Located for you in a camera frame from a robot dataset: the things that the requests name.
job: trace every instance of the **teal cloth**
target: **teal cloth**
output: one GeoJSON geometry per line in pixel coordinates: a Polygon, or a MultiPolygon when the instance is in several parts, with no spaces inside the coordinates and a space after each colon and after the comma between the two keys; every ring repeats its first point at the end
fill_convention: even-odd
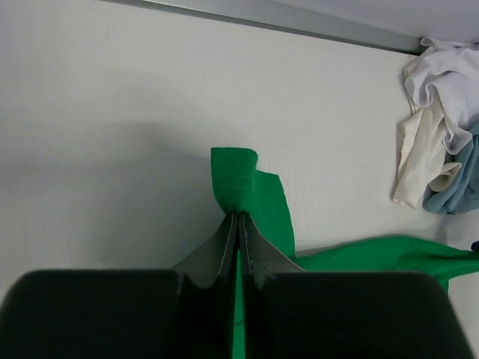
{"type": "MultiPolygon", "coordinates": [[[[365,239],[295,258],[290,212],[279,177],[256,169],[257,154],[240,148],[213,148],[213,191],[225,213],[249,212],[260,232],[282,253],[309,271],[421,271],[447,290],[456,276],[479,271],[479,252],[460,251],[411,236],[365,239]]],[[[234,313],[234,359],[245,357],[240,259],[234,313]]]]}
{"type": "Polygon", "coordinates": [[[479,121],[469,127],[472,140],[454,157],[463,166],[451,185],[424,202],[429,212],[451,214],[479,208],[479,121]]]}

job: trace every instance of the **blue cloth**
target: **blue cloth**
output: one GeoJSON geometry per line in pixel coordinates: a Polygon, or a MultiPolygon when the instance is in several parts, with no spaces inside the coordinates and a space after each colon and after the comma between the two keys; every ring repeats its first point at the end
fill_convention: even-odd
{"type": "Polygon", "coordinates": [[[454,157],[460,168],[451,185],[424,202],[429,212],[451,214],[479,208],[479,121],[469,127],[472,140],[454,157]]]}

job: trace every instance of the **white table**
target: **white table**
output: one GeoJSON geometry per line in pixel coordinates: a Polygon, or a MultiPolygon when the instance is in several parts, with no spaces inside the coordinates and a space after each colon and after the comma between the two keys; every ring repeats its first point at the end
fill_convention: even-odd
{"type": "Polygon", "coordinates": [[[299,250],[438,238],[390,201],[408,55],[98,1],[4,3],[0,34],[1,292],[178,261],[222,218],[214,146],[281,176],[299,250]]]}

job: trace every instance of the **black object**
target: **black object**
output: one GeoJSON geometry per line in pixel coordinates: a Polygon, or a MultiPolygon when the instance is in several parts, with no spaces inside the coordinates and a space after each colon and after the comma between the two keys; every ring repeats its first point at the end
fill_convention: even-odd
{"type": "Polygon", "coordinates": [[[419,273],[306,273],[248,213],[172,270],[37,271],[0,310],[3,358],[231,358],[241,252],[249,358],[473,358],[419,273]]]}

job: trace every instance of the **green cloth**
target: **green cloth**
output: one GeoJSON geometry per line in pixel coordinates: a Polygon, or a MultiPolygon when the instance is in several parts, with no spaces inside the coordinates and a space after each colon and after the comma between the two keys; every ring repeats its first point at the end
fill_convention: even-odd
{"type": "MultiPolygon", "coordinates": [[[[411,236],[365,239],[294,257],[293,225],[279,177],[256,169],[257,154],[241,148],[213,148],[213,191],[225,213],[249,212],[263,236],[309,271],[421,271],[447,290],[448,281],[479,271],[479,252],[461,251],[411,236]]],[[[245,357],[240,261],[234,316],[234,359],[245,357]]]]}

